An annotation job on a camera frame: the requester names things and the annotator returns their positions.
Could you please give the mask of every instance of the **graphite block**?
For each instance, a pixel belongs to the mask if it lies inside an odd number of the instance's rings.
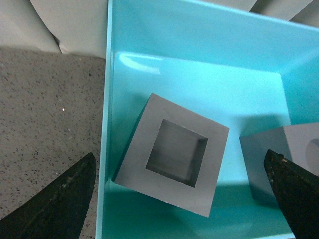
[[[261,203],[277,204],[263,164],[268,149],[319,176],[319,123],[276,128],[241,137],[240,143],[253,198]]]
[[[229,128],[151,94],[113,181],[209,217]]]

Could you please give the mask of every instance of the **gray cube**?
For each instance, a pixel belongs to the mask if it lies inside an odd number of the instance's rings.
[[[240,138],[253,198],[276,205],[264,169],[268,149],[319,176],[319,123],[284,126]]]
[[[151,94],[114,182],[209,217],[228,132]]]

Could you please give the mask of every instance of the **turquoise container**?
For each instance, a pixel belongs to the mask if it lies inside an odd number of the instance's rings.
[[[155,93],[230,128],[210,217],[111,181]],[[319,30],[196,0],[109,0],[97,239],[293,237],[252,199],[239,137],[319,122]]]

